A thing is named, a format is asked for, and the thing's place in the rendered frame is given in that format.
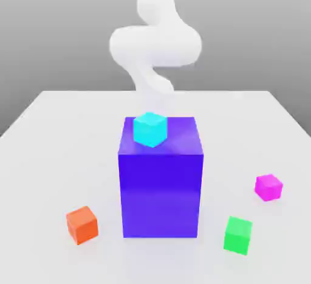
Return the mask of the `small green cube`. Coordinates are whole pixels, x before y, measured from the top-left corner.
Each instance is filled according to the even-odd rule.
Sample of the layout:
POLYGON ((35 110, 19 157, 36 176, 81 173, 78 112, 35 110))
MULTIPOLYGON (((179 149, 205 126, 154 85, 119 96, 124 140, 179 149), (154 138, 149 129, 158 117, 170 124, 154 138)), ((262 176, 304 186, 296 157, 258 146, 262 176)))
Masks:
POLYGON ((225 230, 224 249, 247 255, 253 223, 230 216, 225 230))

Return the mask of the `large blue box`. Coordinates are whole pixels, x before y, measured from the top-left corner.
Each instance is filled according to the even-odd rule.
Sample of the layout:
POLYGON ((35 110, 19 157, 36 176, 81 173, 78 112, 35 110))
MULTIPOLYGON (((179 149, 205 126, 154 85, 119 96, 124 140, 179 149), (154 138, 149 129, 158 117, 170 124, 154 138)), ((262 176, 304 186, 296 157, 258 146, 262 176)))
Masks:
POLYGON ((168 137, 155 148, 133 140, 126 117, 118 151, 125 238, 197 237, 203 149, 193 117, 170 117, 168 137))

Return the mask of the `small magenta cube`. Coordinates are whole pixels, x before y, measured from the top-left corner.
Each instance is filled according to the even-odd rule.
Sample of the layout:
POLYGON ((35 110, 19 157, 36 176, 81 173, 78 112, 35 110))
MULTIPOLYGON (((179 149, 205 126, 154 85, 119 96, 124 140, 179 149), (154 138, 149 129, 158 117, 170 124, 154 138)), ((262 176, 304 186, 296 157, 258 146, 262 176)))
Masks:
POLYGON ((280 199, 283 183, 273 174, 256 177, 255 193, 263 201, 280 199))

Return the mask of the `small orange cube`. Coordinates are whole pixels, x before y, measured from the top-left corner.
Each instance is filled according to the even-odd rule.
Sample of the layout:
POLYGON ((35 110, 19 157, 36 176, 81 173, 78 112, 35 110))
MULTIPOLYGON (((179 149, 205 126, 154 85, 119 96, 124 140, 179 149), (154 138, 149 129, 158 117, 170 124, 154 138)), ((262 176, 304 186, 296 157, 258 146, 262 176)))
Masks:
POLYGON ((77 245, 98 236, 97 218, 88 206, 68 213, 66 221, 68 231, 77 245))

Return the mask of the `small cyan cube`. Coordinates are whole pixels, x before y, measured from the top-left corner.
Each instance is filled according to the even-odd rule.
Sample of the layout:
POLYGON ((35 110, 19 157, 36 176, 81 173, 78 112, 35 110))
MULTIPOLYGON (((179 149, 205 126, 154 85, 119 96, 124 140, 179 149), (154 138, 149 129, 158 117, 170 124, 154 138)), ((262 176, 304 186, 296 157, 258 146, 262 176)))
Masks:
POLYGON ((145 113, 133 120, 133 138, 136 143, 154 148, 168 135, 168 118, 155 113, 145 113))

